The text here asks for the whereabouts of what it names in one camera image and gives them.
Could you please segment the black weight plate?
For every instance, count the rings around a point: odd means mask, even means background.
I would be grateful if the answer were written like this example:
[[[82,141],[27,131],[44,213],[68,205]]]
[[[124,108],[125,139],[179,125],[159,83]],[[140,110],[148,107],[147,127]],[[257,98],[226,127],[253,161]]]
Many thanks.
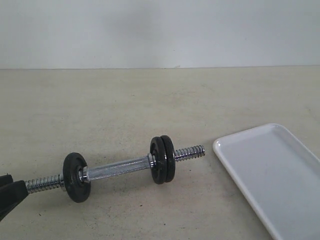
[[[152,138],[149,152],[154,159],[154,165],[151,168],[152,179],[156,184],[161,185],[167,177],[167,160],[165,146],[159,136]]]
[[[87,167],[87,162],[78,152],[69,153],[63,162],[62,174],[68,196],[75,203],[85,202],[91,193],[91,183],[82,182],[79,171]]]
[[[162,135],[160,137],[163,141],[166,161],[167,161],[167,172],[165,182],[171,182],[176,173],[176,160],[175,160],[175,149],[171,138],[168,135]]]

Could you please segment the chrome dumbbell bar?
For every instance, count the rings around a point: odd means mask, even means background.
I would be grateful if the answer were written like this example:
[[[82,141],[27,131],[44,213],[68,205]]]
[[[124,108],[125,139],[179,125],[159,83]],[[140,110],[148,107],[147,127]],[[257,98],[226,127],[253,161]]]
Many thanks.
[[[203,145],[195,145],[191,147],[174,150],[175,163],[190,159],[197,159],[205,156],[205,148]],[[125,161],[110,163],[102,166],[89,168],[84,167],[79,171],[79,178],[82,182],[90,183],[91,181],[110,178],[131,172],[150,169],[154,166],[154,159],[149,152],[146,156],[133,158]],[[47,191],[56,188],[65,188],[63,171],[60,174],[36,178],[28,180],[25,183],[30,194]]]

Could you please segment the white rectangular tray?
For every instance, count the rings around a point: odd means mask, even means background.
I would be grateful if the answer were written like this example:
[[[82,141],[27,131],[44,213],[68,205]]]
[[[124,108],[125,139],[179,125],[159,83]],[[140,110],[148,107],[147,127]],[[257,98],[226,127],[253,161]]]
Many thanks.
[[[273,239],[319,239],[320,160],[287,128],[264,124],[212,148]]]

